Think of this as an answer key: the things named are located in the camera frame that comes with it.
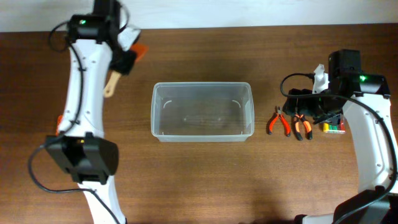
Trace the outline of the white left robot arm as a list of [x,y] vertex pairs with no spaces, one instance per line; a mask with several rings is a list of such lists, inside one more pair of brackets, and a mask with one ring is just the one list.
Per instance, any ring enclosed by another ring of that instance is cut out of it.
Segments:
[[140,32],[121,24],[119,1],[97,0],[88,14],[74,14],[65,22],[65,47],[70,51],[67,100],[57,135],[47,136],[43,147],[59,168],[78,184],[95,223],[126,223],[118,202],[115,174],[118,146],[104,138],[103,102],[109,70],[127,75],[137,58],[129,48]]

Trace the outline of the orange scraper wooden handle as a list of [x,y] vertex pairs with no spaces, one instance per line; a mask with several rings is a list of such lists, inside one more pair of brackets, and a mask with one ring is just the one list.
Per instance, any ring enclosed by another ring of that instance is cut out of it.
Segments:
[[[136,44],[133,44],[131,46],[130,50],[134,51],[137,54],[137,58],[135,61],[135,63],[136,63],[136,62],[140,61],[145,56],[145,54],[148,51],[148,47],[146,45],[138,42]],[[110,78],[103,90],[103,95],[105,98],[110,98],[114,95],[118,81],[120,80],[120,78],[122,76],[127,76],[127,75],[121,75],[120,73],[118,73],[116,71],[110,70]]]

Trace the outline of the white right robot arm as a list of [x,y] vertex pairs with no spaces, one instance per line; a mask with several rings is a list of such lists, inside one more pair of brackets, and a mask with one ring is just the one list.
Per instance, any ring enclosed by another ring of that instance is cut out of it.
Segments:
[[295,223],[397,223],[397,141],[391,123],[391,92],[383,75],[361,68],[358,50],[341,49],[306,74],[311,90],[282,91],[289,116],[316,124],[344,116],[358,165],[358,194],[326,215],[297,215]]

